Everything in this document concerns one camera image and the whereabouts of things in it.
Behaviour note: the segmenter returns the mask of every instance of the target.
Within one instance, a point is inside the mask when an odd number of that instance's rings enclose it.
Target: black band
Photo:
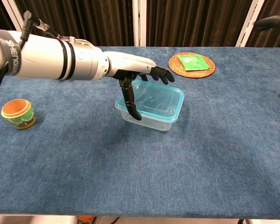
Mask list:
[[[66,72],[66,68],[67,68],[67,51],[66,51],[64,43],[61,40],[58,40],[58,41],[61,44],[61,47],[63,50],[63,68],[62,68],[61,75],[57,79],[62,79],[65,76],[65,72]]]
[[[66,77],[66,79],[70,79],[73,76],[73,73],[75,71],[75,51],[74,51],[73,45],[71,43],[67,42],[67,44],[69,45],[69,48],[70,48],[71,65],[70,65],[69,74]]]
[[[6,30],[0,30],[0,47],[8,61],[6,75],[15,76],[20,71],[21,51],[20,46],[13,36]]]

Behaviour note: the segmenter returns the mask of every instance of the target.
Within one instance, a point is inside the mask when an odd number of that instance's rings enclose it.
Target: green sachet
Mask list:
[[[210,67],[201,55],[178,55],[186,71],[209,70]]]

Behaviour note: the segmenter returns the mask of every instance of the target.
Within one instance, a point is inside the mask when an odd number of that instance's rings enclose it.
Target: blue table cover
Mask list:
[[[167,132],[125,122],[113,78],[6,77],[0,110],[25,98],[37,123],[16,130],[0,115],[0,213],[280,219],[280,49],[102,49],[167,69],[196,52],[216,71],[175,74],[185,98]]]

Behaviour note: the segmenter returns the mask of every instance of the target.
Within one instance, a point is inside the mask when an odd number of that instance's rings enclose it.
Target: white robotic arm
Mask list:
[[[16,42],[20,41],[21,32],[8,33]],[[8,45],[11,51],[14,45]],[[7,60],[0,44],[0,68]],[[121,52],[102,52],[98,47],[90,43],[85,45],[74,37],[54,39],[29,35],[20,52],[18,63],[20,70],[15,74],[17,77],[98,80],[105,76],[118,79],[126,107],[137,120],[141,119],[141,115],[134,104],[131,81],[137,75],[148,81],[147,74],[155,80],[160,78],[165,84],[168,84],[168,81],[174,82],[174,77],[169,71],[157,67],[155,62],[148,58]]]

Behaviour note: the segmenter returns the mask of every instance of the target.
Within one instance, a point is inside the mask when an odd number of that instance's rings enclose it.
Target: green cup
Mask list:
[[[14,99],[6,103],[1,115],[17,129],[26,129],[36,122],[31,103],[25,99]]]

